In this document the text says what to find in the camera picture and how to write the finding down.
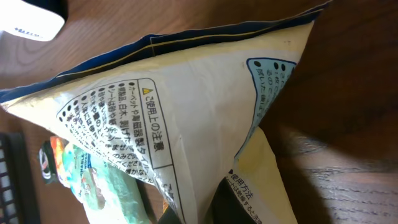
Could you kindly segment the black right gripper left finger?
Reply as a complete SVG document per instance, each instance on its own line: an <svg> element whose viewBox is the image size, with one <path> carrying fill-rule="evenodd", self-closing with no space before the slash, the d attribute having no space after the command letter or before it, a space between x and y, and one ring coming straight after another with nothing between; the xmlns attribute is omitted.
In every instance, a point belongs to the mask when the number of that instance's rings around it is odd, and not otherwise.
<svg viewBox="0 0 398 224"><path fill-rule="evenodd" d="M159 218L158 224L182 224L177 214L168 206L162 216Z"/></svg>

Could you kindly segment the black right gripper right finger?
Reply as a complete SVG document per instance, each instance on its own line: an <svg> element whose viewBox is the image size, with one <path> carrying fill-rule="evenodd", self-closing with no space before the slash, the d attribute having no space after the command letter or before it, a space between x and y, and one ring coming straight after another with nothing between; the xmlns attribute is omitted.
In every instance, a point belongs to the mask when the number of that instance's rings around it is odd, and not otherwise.
<svg viewBox="0 0 398 224"><path fill-rule="evenodd" d="M214 224L255 224L239 203L226 178L220 182L216 190L211 211Z"/></svg>

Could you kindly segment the teal wipes pouch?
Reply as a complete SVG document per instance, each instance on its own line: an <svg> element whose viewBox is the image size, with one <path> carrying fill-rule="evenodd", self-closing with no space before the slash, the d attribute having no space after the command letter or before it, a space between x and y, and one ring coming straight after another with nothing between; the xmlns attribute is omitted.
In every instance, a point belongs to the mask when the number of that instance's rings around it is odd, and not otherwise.
<svg viewBox="0 0 398 224"><path fill-rule="evenodd" d="M80 180L80 197L92 224L150 223L136 180L90 156Z"/></svg>

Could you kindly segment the small teal tissue pack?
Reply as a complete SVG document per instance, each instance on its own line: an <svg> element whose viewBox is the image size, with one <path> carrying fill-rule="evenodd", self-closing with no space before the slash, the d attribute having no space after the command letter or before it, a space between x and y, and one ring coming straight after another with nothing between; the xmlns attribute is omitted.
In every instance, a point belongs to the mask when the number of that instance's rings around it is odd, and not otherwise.
<svg viewBox="0 0 398 224"><path fill-rule="evenodd" d="M63 166L69 188L80 203L85 201L85 189L82 184L83 173L91 167L90 154L78 146L68 143L62 154Z"/></svg>

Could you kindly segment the yellow wet wipes pack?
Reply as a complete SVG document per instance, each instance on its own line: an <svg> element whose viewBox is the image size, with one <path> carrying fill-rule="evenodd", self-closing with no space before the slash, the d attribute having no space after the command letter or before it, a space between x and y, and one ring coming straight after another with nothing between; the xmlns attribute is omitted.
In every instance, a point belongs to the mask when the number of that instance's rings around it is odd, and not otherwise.
<svg viewBox="0 0 398 224"><path fill-rule="evenodd" d="M152 184L183 223L202 223L300 61L326 4L276 21L147 35L1 106Z"/></svg>

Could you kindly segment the dark green round-label box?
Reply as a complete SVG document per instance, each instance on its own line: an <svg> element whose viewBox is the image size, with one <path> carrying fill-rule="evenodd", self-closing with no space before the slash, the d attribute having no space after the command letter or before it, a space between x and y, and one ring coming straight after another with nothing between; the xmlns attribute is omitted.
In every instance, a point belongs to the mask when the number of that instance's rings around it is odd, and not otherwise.
<svg viewBox="0 0 398 224"><path fill-rule="evenodd" d="M44 183L51 184L52 182L57 182L57 170L50 141L45 141L43 145L41 145L38 153L38 160Z"/></svg>

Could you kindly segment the orange small tissue pack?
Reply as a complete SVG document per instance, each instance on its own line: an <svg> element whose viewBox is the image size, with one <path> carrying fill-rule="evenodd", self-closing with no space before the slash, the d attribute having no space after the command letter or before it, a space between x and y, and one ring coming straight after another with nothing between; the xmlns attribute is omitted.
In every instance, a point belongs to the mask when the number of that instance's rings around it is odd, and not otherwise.
<svg viewBox="0 0 398 224"><path fill-rule="evenodd" d="M65 152L65 146L67 142L61 137L51 136L50 145L53 152L53 158L55 161L55 168L57 171L57 177L59 182L67 188L70 188L70 183L68 180L68 174L65 171L65 166L63 163L63 153Z"/></svg>

